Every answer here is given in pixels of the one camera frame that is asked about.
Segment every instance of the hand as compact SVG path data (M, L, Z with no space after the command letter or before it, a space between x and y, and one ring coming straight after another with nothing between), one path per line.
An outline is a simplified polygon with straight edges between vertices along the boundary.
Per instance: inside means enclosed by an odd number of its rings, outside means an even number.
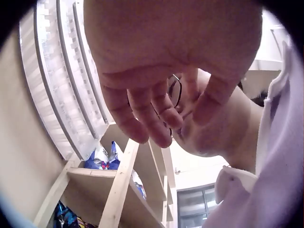
M246 0L92 0L84 3L84 17L114 120L131 139L144 143L151 136L161 147L171 144L163 121L175 129L182 125L166 94L167 78L191 67L212 74L193 113L205 124L250 67L261 38L261 8ZM196 78L187 81L194 99Z

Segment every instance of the person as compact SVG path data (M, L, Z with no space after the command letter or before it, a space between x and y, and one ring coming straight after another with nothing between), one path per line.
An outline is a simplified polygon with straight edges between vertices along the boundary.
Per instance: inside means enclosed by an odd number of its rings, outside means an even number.
M217 178L221 204L204 228L303 226L300 32L290 29L298 36L284 43L283 69L262 110L236 88L260 44L257 2L86 1L84 9L102 92L121 130L161 147L172 132L186 151L231 165ZM177 75L176 98L168 82Z

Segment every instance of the purple clothing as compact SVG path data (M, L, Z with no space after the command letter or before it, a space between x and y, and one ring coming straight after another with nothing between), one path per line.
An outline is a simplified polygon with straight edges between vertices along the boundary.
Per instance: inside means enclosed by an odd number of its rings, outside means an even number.
M282 227L303 197L303 63L293 45L283 46L283 69L261 119L256 175L224 167L215 186L222 203L203 228Z

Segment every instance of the window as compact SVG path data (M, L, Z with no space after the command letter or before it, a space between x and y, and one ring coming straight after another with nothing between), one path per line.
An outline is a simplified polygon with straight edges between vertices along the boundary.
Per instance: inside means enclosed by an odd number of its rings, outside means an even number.
M200 228L215 203L214 184L177 192L178 228Z

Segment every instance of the eyeglasses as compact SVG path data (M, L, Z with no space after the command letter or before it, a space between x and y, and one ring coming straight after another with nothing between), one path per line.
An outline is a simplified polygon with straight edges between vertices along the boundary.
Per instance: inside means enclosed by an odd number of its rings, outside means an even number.
M174 74L168 79L168 96L174 106L176 108L181 99L181 82L178 77Z

